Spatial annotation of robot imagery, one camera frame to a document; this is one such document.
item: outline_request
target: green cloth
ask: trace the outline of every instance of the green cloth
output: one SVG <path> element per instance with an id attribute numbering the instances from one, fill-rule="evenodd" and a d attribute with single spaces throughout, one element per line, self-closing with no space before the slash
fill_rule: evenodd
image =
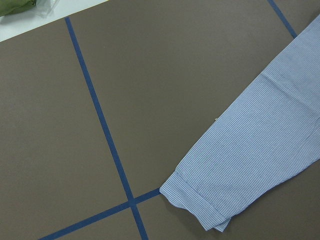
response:
<path id="1" fill-rule="evenodd" d="M 0 17 L 18 14 L 36 5 L 37 0 L 0 0 Z"/>

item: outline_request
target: light blue shirt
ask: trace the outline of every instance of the light blue shirt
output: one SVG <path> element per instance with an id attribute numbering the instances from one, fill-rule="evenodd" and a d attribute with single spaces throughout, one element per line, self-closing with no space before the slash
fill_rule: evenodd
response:
<path id="1" fill-rule="evenodd" d="M 162 185 L 176 207 L 223 231 L 274 186 L 320 159 L 320 16 L 195 143 Z"/>

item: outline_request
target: white surface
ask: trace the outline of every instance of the white surface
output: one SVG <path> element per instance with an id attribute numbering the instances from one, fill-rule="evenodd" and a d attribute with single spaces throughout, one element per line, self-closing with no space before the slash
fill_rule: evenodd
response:
<path id="1" fill-rule="evenodd" d="M 37 7 L 19 14 L 1 16 L 0 42 L 106 1 L 59 0 L 47 16 L 39 14 Z"/>

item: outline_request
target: blue line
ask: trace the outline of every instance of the blue line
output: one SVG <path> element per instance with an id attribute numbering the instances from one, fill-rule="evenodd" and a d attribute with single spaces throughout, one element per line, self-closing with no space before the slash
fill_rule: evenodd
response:
<path id="1" fill-rule="evenodd" d="M 281 19 L 281 21 L 285 25 L 286 29 L 288 29 L 291 36 L 295 39 L 297 37 L 297 34 L 296 34 L 295 30 L 293 29 L 293 27 L 288 22 L 288 20 L 286 19 L 285 15 L 281 12 L 280 8 L 276 5 L 274 0 L 267 0 L 267 1 L 271 5 L 271 7 L 275 11 L 275 13 L 278 15 L 278 17 Z"/>
<path id="2" fill-rule="evenodd" d="M 155 190 L 149 191 L 141 196 L 136 197 L 134 200 L 136 204 L 139 204 L 155 196 L 158 196 L 159 194 L 160 194 L 160 191 L 159 191 L 159 188 L 157 188 Z"/>
<path id="3" fill-rule="evenodd" d="M 82 72 L 83 72 L 83 76 L 85 78 L 86 85 L 87 85 L 87 87 L 89 89 L 89 92 L 90 92 L 90 95 L 91 95 L 91 98 L 92 98 L 96 113 L 98 115 L 98 118 L 99 118 L 99 121 L 100 121 L 100 124 L 101 124 L 101 127 L 102 127 L 102 130 L 104 132 L 105 139 L 106 139 L 106 141 L 107 141 L 107 143 L 109 145 L 109 148 L 110 148 L 110 151 L 111 151 L 111 155 L 113 157 L 116 169 L 117 169 L 118 174 L 120 176 L 121 183 L 123 185 L 123 189 L 125 191 L 126 197 L 127 197 L 128 202 L 130 204 L 130 207 L 132 209 L 132 213 L 133 213 L 136 225 L 138 227 L 141 239 L 142 240 L 148 240 L 146 229 L 145 229 L 144 224 L 142 222 L 142 219 L 141 219 L 141 216 L 139 214 L 138 208 L 137 208 L 137 206 L 135 204 L 134 196 L 132 194 L 132 191 L 131 191 L 127 176 L 125 174 L 125 170 L 124 170 L 124 168 L 123 168 L 123 166 L 121 164 L 121 161 L 120 161 L 120 158 L 119 158 L 115 143 L 114 143 L 114 141 L 112 139 L 109 127 L 107 125 L 107 122 L 106 122 L 106 119 L 105 119 L 105 116 L 104 116 L 104 113 L 103 113 L 103 111 L 101 109 L 101 105 L 99 103 L 99 100 L 98 100 L 94 85 L 92 83 L 89 71 L 87 69 L 87 65 L 86 65 L 84 57 L 82 55 L 82 52 L 81 52 L 81 49 L 80 49 L 80 46 L 79 46 L 75 31 L 74 31 L 74 29 L 72 27 L 70 18 L 66 17 L 64 20 L 65 20 L 65 23 L 67 25 L 67 28 L 68 28 L 68 31 L 69 31 L 69 34 L 70 34 L 70 37 L 71 37 L 71 40 L 72 40 L 72 43 L 73 43 L 73 47 L 74 47 L 76 56 L 77 56 L 77 58 L 79 60 L 79 63 L 80 63 L 80 66 L 81 66 L 81 69 L 82 69 Z"/>
<path id="4" fill-rule="evenodd" d="M 106 211 L 103 211 L 101 213 L 98 213 L 98 214 L 96 214 L 94 216 L 88 217 L 85 220 L 79 221 L 79 222 L 77 222 L 77 223 L 75 223 L 75 224 L 73 224 L 71 226 L 68 226 L 68 227 L 66 227 L 64 229 L 56 231 L 56 232 L 54 232 L 54 233 L 52 233 L 52 234 L 50 234 L 48 236 L 42 237 L 39 240 L 54 240 L 54 239 L 60 238 L 60 237 L 62 237 L 64 235 L 72 233 L 72 232 L 74 232 L 74 231 L 76 231 L 78 229 L 86 227 L 86 226 L 88 226 L 90 224 L 93 224 L 93 223 L 95 223 L 97 221 L 105 219 L 106 217 L 109 217 L 109 216 L 111 216 L 113 214 L 116 214 L 116 213 L 118 213 L 118 212 L 120 212 L 122 210 L 128 209 L 128 208 L 130 208 L 130 204 L 129 204 L 129 202 L 126 201 L 126 202 L 124 202 L 124 203 L 122 203 L 122 204 L 120 204 L 118 206 L 110 208 L 110 209 L 108 209 Z"/>

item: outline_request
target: floor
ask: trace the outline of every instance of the floor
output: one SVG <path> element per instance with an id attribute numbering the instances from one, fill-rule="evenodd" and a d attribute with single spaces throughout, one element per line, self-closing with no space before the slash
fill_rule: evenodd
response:
<path id="1" fill-rule="evenodd" d="M 159 187 L 318 0 L 110 0 L 0 43 L 0 239 L 318 240 L 320 162 L 204 231 Z"/>

